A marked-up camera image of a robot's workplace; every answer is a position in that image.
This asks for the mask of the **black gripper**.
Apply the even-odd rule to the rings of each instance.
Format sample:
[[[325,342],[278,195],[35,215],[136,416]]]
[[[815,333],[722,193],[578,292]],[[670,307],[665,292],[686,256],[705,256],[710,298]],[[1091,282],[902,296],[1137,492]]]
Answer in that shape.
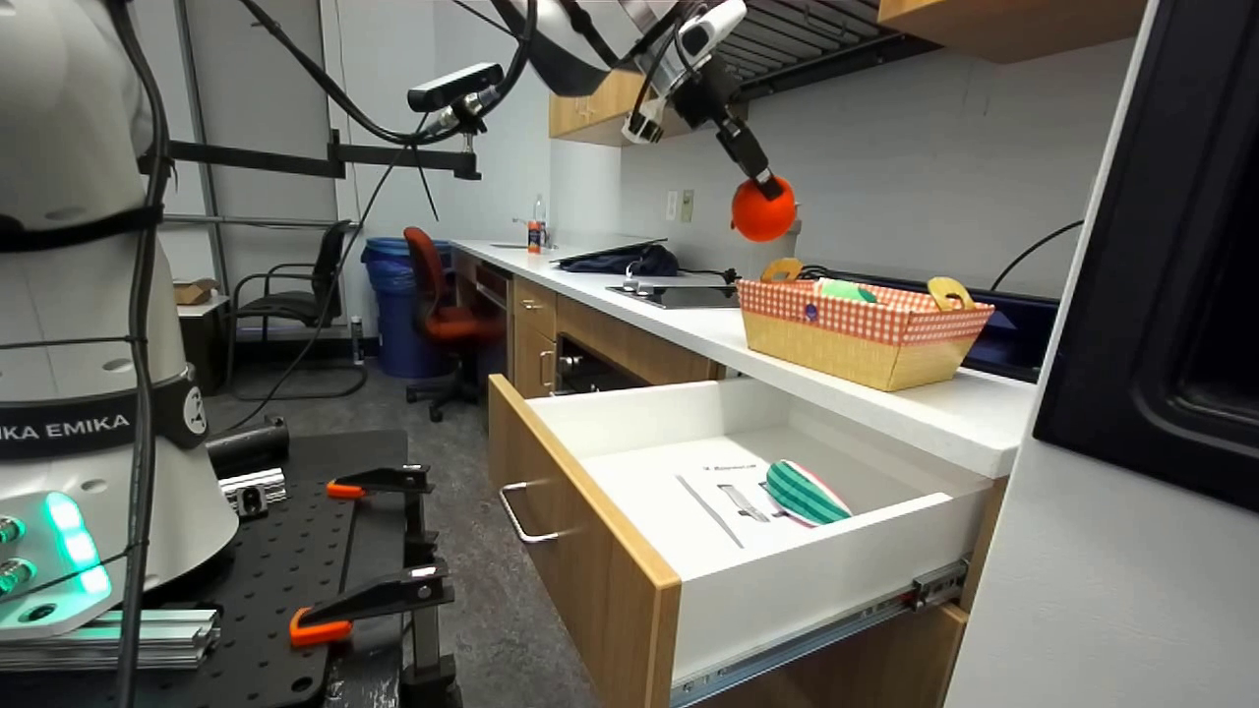
[[[675,92],[671,92],[671,109],[689,121],[699,127],[709,121],[714,131],[714,143],[722,153],[743,171],[743,178],[771,195],[776,193],[776,171],[760,147],[760,138],[730,114],[722,94],[705,70],[691,70]]]

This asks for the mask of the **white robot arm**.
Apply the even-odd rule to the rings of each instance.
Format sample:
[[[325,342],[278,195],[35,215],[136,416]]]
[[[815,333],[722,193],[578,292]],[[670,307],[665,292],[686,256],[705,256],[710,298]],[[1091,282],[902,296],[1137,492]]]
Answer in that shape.
[[[629,143],[649,147],[661,135],[665,109],[675,109],[689,127],[714,127],[714,143],[760,195],[779,199],[788,193],[788,182],[710,80],[718,45],[747,20],[747,0],[490,0],[503,32],[514,39],[510,64],[473,64],[418,84],[404,94],[414,114],[430,114],[430,127],[418,131],[377,127],[289,45],[259,0],[241,5],[351,121],[388,147],[434,147],[473,131],[510,94],[524,70],[533,70],[556,97],[586,97],[613,70],[638,70],[641,94],[623,121]]]

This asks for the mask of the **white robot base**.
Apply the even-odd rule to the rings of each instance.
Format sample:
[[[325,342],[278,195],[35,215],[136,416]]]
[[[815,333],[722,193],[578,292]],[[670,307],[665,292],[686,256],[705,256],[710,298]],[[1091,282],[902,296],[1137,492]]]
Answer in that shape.
[[[70,633],[234,535],[206,451],[145,171],[152,101],[107,0],[0,0],[0,643]]]

